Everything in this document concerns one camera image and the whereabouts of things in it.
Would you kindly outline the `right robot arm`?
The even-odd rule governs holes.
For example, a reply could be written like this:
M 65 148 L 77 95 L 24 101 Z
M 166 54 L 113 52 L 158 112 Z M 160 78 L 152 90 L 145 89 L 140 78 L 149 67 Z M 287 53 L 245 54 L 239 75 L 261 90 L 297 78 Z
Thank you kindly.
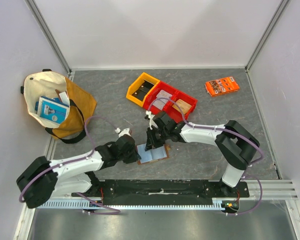
M 216 146 L 227 161 L 218 184 L 219 192 L 225 197 L 237 191 L 238 183 L 260 150 L 259 141 L 235 120 L 223 125 L 202 125 L 186 120 L 176 122 L 164 111 L 152 114 L 149 110 L 145 118 L 149 120 L 146 151 L 162 147 L 167 140 Z

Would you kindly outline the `brown leather card holder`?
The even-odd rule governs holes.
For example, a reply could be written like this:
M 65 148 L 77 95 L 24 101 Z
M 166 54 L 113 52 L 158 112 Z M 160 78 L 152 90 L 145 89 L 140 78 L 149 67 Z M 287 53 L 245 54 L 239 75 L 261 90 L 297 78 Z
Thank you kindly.
M 145 151 L 145 147 L 146 144 L 140 144 L 136 146 L 137 152 L 140 156 L 140 160 L 137 162 L 139 165 L 149 164 L 169 158 L 169 151 L 165 145 L 147 151 Z

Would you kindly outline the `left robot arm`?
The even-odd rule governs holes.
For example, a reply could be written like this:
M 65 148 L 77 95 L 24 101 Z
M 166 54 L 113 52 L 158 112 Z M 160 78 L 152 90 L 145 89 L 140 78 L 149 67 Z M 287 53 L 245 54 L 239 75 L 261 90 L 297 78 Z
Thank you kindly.
M 51 197 L 63 194 L 96 196 L 100 192 L 96 171 L 113 167 L 118 162 L 131 164 L 140 159 L 135 140 L 128 134 L 74 157 L 47 160 L 39 156 L 16 180 L 19 201 L 34 209 Z

